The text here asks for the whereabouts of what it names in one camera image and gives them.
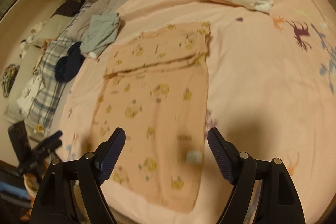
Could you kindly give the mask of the orange cartoon print shirt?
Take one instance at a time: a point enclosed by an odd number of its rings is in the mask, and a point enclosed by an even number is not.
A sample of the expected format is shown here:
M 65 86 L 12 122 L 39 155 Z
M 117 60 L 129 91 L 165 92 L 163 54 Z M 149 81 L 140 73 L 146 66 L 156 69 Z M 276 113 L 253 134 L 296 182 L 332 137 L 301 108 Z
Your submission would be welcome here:
M 124 129 L 110 182 L 185 213 L 201 183 L 210 34 L 209 22 L 170 24 L 113 46 L 89 137 L 96 148 Z

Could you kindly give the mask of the grey folded clothes pile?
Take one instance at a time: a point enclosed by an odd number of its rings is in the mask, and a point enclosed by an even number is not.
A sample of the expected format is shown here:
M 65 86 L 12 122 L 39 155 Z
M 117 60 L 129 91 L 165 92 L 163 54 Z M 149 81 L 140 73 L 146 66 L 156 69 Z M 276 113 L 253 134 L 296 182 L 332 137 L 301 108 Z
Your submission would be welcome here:
M 116 40 L 121 19 L 119 13 L 93 15 L 87 34 L 80 45 L 83 56 L 97 59 Z

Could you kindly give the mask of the white patterned garment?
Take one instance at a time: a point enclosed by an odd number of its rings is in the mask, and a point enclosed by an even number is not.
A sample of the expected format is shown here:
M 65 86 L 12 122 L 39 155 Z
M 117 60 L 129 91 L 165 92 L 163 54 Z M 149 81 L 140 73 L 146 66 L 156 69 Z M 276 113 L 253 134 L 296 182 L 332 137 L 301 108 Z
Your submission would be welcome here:
M 20 97 L 17 99 L 19 114 L 25 117 L 29 115 L 36 96 L 45 87 L 43 76 L 41 74 L 33 75 L 25 84 Z

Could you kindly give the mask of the grey plaid pillow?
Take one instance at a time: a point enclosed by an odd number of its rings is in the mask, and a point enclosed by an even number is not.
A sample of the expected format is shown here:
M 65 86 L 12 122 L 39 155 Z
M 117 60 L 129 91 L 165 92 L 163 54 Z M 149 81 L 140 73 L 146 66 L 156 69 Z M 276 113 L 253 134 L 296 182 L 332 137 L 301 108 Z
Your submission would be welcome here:
M 80 8 L 79 13 L 71 19 L 60 35 L 47 47 L 39 64 L 39 71 L 42 74 L 45 87 L 33 99 L 30 113 L 24 119 L 28 126 L 34 128 L 36 125 L 39 125 L 44 129 L 50 127 L 60 97 L 66 86 L 64 83 L 56 80 L 55 66 L 60 58 L 67 55 L 68 50 L 75 43 L 72 39 L 66 37 L 70 27 L 78 20 L 80 14 L 86 12 L 91 5 L 91 2 L 86 1 Z

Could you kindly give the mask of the dark navy garment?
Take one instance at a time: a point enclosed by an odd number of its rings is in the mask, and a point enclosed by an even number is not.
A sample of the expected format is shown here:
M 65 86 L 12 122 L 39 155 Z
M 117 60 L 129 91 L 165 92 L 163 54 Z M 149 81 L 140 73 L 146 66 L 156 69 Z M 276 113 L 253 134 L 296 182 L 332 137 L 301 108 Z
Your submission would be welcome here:
M 80 51 L 81 42 L 74 43 L 67 55 L 61 57 L 55 65 L 55 79 L 60 83 L 68 83 L 75 78 L 80 71 L 85 57 Z

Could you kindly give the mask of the small plush toys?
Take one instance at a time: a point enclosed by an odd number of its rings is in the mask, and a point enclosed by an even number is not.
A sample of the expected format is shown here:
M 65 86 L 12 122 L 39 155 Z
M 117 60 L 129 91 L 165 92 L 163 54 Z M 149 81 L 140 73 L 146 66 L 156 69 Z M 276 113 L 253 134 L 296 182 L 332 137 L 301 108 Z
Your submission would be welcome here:
M 29 48 L 29 46 L 32 44 L 34 38 L 37 36 L 37 34 L 42 30 L 43 26 L 46 24 L 46 21 L 39 22 L 33 26 L 33 28 L 30 30 L 29 36 L 27 36 L 26 39 L 23 39 L 20 43 L 19 47 L 19 57 L 23 59 L 26 55 L 26 52 Z

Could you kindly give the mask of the beige pillow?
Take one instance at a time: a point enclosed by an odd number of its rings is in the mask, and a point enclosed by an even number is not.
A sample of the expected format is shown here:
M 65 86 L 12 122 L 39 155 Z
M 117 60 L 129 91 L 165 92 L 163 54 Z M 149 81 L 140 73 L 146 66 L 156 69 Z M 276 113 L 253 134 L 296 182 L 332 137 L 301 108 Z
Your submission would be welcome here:
M 47 39 L 57 39 L 73 18 L 64 15 L 54 15 L 35 35 L 32 45 L 41 48 Z

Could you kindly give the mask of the grey quilt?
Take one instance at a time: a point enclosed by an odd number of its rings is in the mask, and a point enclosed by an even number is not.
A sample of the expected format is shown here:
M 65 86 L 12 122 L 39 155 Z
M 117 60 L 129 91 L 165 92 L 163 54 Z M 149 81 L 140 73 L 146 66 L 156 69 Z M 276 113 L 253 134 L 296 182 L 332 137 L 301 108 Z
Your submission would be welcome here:
M 75 42 L 82 42 L 87 34 L 92 16 L 115 12 L 127 1 L 128 0 L 98 0 L 94 3 L 83 5 L 78 17 L 68 29 L 66 38 Z

